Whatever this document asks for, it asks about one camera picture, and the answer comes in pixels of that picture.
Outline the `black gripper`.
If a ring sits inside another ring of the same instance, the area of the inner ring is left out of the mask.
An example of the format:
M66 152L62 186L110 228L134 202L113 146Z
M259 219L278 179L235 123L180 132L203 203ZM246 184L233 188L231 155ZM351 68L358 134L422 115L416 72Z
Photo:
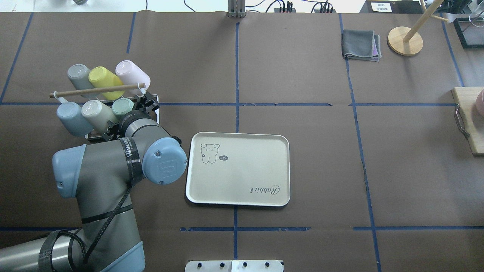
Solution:
M126 135L133 135L132 132L128 132L130 125L140 119L152 119L149 112L155 112L159 109L158 101L149 92L141 97L136 97L135 100L131 100L135 104L133 110L124 115L123 119L118 123L108 121L109 127L104 133L104 138L121 138Z

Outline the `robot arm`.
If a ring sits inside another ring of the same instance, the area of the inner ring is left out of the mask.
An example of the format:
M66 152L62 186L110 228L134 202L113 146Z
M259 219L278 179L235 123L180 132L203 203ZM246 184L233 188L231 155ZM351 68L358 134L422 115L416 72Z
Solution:
M47 236L1 250L2 272L142 272L143 241L130 192L142 179L166 185L185 172L188 159L180 139L171 136L148 114L159 108L149 92L110 141L83 145L54 154L59 194L76 198L82 227L55 230Z

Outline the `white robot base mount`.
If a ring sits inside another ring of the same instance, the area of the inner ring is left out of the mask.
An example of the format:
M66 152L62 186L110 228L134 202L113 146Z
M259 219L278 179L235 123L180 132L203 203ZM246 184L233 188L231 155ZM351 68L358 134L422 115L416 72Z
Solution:
M192 260L185 272L283 272L281 260Z

